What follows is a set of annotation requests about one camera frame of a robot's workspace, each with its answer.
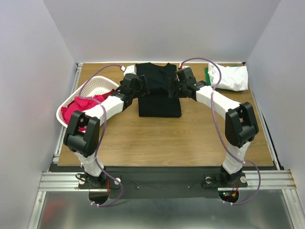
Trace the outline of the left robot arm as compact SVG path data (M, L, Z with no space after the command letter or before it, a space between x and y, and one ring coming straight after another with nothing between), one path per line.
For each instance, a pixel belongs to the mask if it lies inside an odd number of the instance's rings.
M71 114L63 139L63 143L77 156L84 168L84 175L76 176L80 185L88 185L91 188L106 186L105 166L97 156L105 134L105 130L100 127L106 127L107 120L129 107L134 98L149 93L144 75L127 73L120 85L109 91L102 102L93 96L79 96L96 104L87 111L76 110Z

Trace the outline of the black t shirt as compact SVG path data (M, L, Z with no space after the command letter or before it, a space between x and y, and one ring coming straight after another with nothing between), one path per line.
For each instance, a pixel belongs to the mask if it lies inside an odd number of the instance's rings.
M138 98L140 117L174 117L182 115L180 100L169 97L169 79L176 77L176 65L159 66L151 62L136 64L138 75L144 75L149 95Z

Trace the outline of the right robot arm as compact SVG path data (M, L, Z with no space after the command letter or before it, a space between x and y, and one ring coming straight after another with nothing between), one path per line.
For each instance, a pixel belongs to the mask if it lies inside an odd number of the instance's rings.
M226 157L216 175L223 186L238 181L245 164L245 154L259 132L253 106L239 103L215 91L208 83L197 81L191 68L179 69L175 78L169 79L169 97L192 98L212 110L212 117L219 114L225 121L225 138L220 138Z

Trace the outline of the dark red t shirt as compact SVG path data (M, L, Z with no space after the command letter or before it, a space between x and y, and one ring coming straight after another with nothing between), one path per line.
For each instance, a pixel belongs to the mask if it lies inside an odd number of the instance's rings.
M108 92L108 95L112 95L112 94L114 94L116 92L116 90L115 89L112 89L110 92Z

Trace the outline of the white perforated plastic basket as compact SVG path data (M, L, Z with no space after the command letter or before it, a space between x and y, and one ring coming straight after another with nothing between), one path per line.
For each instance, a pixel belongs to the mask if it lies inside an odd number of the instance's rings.
M74 98L76 96L78 96L79 91L81 90L83 85L81 85L79 88L77 88L76 91L73 92L57 109L57 113L56 113L57 120L65 128L67 128L67 124L63 119L63 116L61 113L61 108L67 107L71 102L74 101ZM85 85L84 89L81 91L81 96L92 97L97 94L100 95L100 94L108 93L112 89L115 90L118 87L119 87L119 85L117 83L115 83L114 81L112 81L104 76L95 76Z

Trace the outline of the pink t shirt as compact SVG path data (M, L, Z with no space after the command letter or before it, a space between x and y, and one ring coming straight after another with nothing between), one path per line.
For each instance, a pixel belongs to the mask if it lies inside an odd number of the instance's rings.
M79 96L76 96L75 99L69 103L67 106L64 106L60 109L63 121L65 124L68 124L71 118L71 115L75 111L85 111L89 110L99 103L93 100L81 99Z

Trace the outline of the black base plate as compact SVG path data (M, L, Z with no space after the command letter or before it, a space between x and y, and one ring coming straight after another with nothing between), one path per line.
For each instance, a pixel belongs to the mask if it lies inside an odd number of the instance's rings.
M78 188L97 203L115 199L224 198L235 202L247 187L242 171L227 174L222 167L109 167L108 177L78 173Z

